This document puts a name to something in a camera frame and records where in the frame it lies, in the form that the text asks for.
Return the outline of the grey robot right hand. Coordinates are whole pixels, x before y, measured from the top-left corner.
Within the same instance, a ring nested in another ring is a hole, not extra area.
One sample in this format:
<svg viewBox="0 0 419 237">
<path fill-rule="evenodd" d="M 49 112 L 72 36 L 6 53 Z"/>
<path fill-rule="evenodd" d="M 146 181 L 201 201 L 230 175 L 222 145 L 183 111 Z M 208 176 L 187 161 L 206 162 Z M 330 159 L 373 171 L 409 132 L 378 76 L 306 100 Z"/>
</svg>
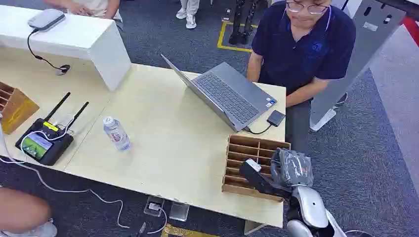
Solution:
<svg viewBox="0 0 419 237">
<path fill-rule="evenodd" d="M 270 172 L 274 183 L 283 187 L 313 186 L 311 158 L 304 153 L 277 148 L 271 158 Z"/>
</svg>

